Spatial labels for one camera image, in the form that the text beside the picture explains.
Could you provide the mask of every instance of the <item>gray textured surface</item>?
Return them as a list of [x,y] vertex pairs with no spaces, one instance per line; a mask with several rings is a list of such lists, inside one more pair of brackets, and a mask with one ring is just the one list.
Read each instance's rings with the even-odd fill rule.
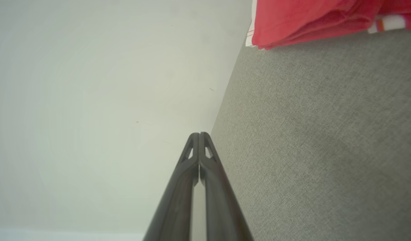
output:
[[212,138],[257,241],[411,240],[411,32],[242,48]]

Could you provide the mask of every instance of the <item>folded red cloth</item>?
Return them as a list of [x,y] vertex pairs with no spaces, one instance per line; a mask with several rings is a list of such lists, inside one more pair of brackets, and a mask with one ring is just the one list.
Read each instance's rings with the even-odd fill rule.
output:
[[271,49],[364,31],[377,15],[394,14],[411,18],[411,0],[257,0],[249,32],[253,45]]

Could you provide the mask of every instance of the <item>orange stripe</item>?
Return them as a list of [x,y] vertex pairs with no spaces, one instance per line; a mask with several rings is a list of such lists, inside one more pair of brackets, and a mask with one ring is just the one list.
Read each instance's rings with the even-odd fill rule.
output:
[[384,31],[384,24],[383,24],[383,20],[382,19],[378,19],[376,21],[377,23],[377,31],[378,32],[383,32]]

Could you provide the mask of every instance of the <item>gray carpet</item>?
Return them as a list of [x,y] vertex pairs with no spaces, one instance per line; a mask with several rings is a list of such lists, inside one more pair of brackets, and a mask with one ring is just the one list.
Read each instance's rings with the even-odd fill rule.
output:
[[411,240],[411,32],[242,48],[212,138],[255,240]]

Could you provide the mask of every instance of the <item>towel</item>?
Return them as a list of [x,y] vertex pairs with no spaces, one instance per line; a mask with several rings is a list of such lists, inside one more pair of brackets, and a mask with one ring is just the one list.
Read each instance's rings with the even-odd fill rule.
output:
[[253,0],[246,45],[271,49],[397,28],[411,29],[411,0]]

